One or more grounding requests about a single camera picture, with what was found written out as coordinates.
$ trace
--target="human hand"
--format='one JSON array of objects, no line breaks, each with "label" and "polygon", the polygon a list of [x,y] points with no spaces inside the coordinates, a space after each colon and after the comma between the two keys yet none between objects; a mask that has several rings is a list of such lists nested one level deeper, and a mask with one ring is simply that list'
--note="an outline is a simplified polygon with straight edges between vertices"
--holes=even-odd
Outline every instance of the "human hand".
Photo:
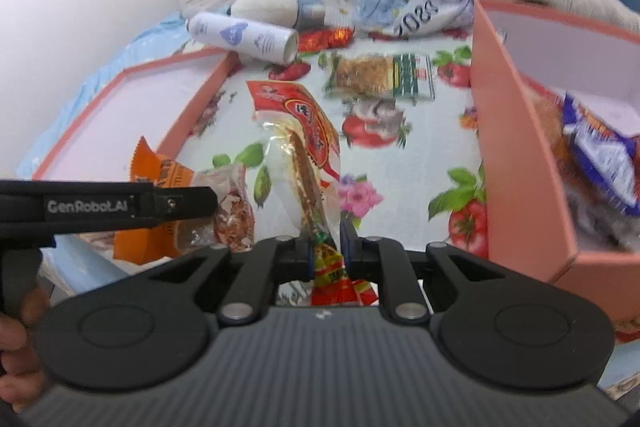
[{"label": "human hand", "polygon": [[20,311],[22,322],[0,315],[0,361],[6,375],[0,377],[0,399],[20,412],[45,390],[46,378],[31,342],[28,328],[34,327],[49,308],[42,288],[28,293]]}]

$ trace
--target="white plush toy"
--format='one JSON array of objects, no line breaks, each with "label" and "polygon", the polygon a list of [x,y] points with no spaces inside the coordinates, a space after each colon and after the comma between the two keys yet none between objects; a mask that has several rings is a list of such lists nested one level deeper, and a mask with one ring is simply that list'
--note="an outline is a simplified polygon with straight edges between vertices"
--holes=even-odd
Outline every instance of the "white plush toy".
[{"label": "white plush toy", "polygon": [[236,0],[228,12],[233,17],[304,30],[324,23],[324,8],[339,0]]}]

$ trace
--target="light blue sheet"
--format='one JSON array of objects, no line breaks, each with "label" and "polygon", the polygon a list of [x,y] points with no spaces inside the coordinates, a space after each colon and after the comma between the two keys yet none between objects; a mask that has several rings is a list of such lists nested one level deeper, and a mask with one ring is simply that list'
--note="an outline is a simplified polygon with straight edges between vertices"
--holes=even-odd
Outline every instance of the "light blue sheet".
[{"label": "light blue sheet", "polygon": [[[168,57],[190,39],[185,21],[174,13],[138,35],[109,64],[89,76],[73,100],[67,102],[56,121],[36,140],[16,171],[30,179],[50,149],[62,137],[86,105],[125,68]],[[104,286],[126,277],[126,273],[76,237],[56,237],[58,247],[43,249],[44,275],[71,294]]]}]

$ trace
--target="ridged gray surface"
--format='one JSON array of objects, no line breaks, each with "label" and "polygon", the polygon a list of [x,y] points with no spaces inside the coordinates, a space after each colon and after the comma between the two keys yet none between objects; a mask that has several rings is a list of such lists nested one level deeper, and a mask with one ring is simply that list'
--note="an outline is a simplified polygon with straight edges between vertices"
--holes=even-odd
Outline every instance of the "ridged gray surface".
[{"label": "ridged gray surface", "polygon": [[378,309],[272,309],[228,328],[171,382],[121,396],[56,387],[22,417],[33,427],[617,427],[594,387],[504,393],[470,379],[427,331]]}]

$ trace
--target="red foil wrapper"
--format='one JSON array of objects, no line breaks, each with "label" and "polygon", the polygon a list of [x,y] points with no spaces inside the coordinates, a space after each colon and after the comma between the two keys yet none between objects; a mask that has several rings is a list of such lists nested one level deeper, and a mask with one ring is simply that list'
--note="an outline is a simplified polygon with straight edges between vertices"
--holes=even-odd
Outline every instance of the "red foil wrapper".
[{"label": "red foil wrapper", "polygon": [[334,28],[302,33],[298,51],[300,53],[319,53],[333,48],[345,48],[352,39],[352,28]]}]

